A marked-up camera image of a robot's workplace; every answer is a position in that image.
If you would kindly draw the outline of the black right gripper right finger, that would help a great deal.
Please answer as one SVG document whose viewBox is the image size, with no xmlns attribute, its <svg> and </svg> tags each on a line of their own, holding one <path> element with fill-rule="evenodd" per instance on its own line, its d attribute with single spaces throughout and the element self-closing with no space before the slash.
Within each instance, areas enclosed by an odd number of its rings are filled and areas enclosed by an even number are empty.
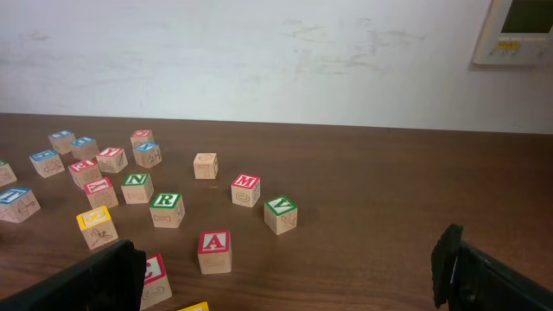
<svg viewBox="0 0 553 311">
<path fill-rule="evenodd" d="M 462 240 L 452 224 L 431 253 L 433 300 L 449 311 L 552 311 L 552 293 Z"/>
</svg>

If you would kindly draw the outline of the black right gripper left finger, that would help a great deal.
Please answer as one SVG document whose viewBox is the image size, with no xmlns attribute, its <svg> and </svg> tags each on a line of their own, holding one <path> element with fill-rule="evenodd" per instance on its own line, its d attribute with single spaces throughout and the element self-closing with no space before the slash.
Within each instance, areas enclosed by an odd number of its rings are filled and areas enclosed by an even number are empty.
<svg viewBox="0 0 553 311">
<path fill-rule="evenodd" d="M 3 311 L 139 311 L 146 253 L 121 240 L 36 285 L 1 300 Z"/>
</svg>

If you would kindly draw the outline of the green letter R block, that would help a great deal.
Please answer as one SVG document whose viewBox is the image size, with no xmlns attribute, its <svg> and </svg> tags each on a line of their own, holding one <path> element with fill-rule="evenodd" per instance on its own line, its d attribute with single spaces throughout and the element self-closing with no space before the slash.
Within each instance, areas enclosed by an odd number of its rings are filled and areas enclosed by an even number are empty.
<svg viewBox="0 0 553 311">
<path fill-rule="evenodd" d="M 159 193 L 149 207 L 154 227 L 178 228 L 185 215 L 182 195 Z"/>
</svg>

